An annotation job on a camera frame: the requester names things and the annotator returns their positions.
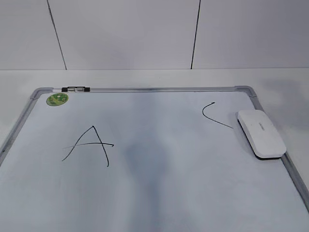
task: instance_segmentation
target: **gray plastic corner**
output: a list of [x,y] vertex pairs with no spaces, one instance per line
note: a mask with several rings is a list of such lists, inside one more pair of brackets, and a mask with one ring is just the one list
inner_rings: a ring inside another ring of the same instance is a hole
[[254,89],[251,86],[235,86],[236,91],[246,92],[249,97],[257,97]]
[[51,92],[53,92],[53,88],[51,87],[37,88],[33,91],[30,99],[38,99],[42,94]]

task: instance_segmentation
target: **whiteboard eraser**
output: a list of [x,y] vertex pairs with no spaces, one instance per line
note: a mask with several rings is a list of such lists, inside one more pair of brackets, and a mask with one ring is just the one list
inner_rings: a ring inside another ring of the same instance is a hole
[[279,159],[286,152],[279,132],[263,111],[240,110],[237,117],[259,159]]

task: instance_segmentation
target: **panel seam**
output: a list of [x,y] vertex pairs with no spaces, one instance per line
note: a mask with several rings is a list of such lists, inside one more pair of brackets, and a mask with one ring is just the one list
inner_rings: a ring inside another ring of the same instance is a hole
[[192,60],[191,60],[191,69],[193,68],[193,59],[194,59],[194,50],[195,50],[195,43],[197,41],[197,27],[198,27],[198,20],[199,20],[199,11],[201,8],[201,0],[199,0],[198,4],[198,12],[197,12],[197,25],[195,28],[195,35],[194,35],[194,44],[193,44],[193,52],[192,52]]
[[58,41],[58,44],[59,44],[59,48],[60,48],[62,60],[63,60],[63,63],[64,63],[64,67],[65,67],[66,70],[68,70],[68,69],[67,69],[66,62],[65,62],[65,60],[64,60],[62,48],[61,48],[61,45],[60,45],[60,41],[59,41],[58,33],[57,33],[57,30],[56,30],[56,26],[55,26],[55,22],[54,22],[52,10],[50,9],[49,1],[48,1],[48,0],[46,0],[46,1],[47,1],[48,10],[49,10],[49,15],[50,15],[50,18],[51,18],[51,20],[52,20],[52,23],[53,23],[53,26],[54,26],[54,30],[55,30],[55,33],[56,33],[56,37],[57,37],[57,41]]

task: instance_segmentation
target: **metal clip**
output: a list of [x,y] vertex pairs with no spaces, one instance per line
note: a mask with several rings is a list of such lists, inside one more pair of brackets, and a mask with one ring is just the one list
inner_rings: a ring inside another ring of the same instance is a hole
[[90,87],[85,86],[69,86],[63,87],[61,92],[90,92]]

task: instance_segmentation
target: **black marker writing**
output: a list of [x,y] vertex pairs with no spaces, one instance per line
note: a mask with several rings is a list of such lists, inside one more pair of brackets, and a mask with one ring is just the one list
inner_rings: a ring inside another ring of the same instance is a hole
[[[88,131],[90,131],[92,128],[95,130],[96,135],[97,135],[98,139],[100,140],[100,143],[87,143],[87,144],[79,144],[79,145],[78,145],[77,143],[80,141],[80,139],[81,139]],[[88,144],[101,144],[101,145],[102,145],[102,148],[103,148],[103,150],[104,150],[104,154],[105,154],[105,157],[106,157],[106,160],[107,160],[107,167],[108,167],[108,166],[110,165],[110,162],[109,162],[109,160],[108,160],[107,153],[106,153],[106,150],[105,150],[104,145],[114,146],[114,144],[103,143],[102,140],[101,140],[101,138],[100,138],[100,136],[99,136],[99,134],[98,134],[98,132],[97,132],[97,129],[95,128],[95,126],[92,126],[92,127],[90,127],[88,130],[86,130],[86,131],[78,138],[78,140],[76,141],[76,143],[74,144],[74,146],[65,147],[65,148],[70,148],[70,147],[72,147],[72,149],[71,149],[71,151],[68,153],[68,155],[67,155],[62,161],[64,161],[67,157],[69,157],[69,155],[72,153],[72,151],[74,150],[74,148],[75,148],[76,146],[88,145]]]
[[207,116],[204,114],[204,110],[206,109],[206,107],[207,107],[207,106],[210,106],[210,105],[212,105],[212,104],[215,104],[215,102],[212,102],[212,103],[210,103],[209,105],[206,105],[206,106],[202,109],[202,114],[203,114],[203,116],[205,116],[206,118],[208,118],[208,119],[211,120],[211,121],[214,121],[214,122],[219,123],[219,124],[221,124],[221,125],[224,125],[224,126],[226,126],[226,127],[232,128],[232,127],[230,127],[230,126],[228,126],[228,125],[226,125],[226,124],[224,124],[224,123],[222,123],[222,122],[218,122],[218,121],[216,121],[216,120],[214,120],[214,119],[212,119],[212,118],[210,118],[210,117],[207,117]]

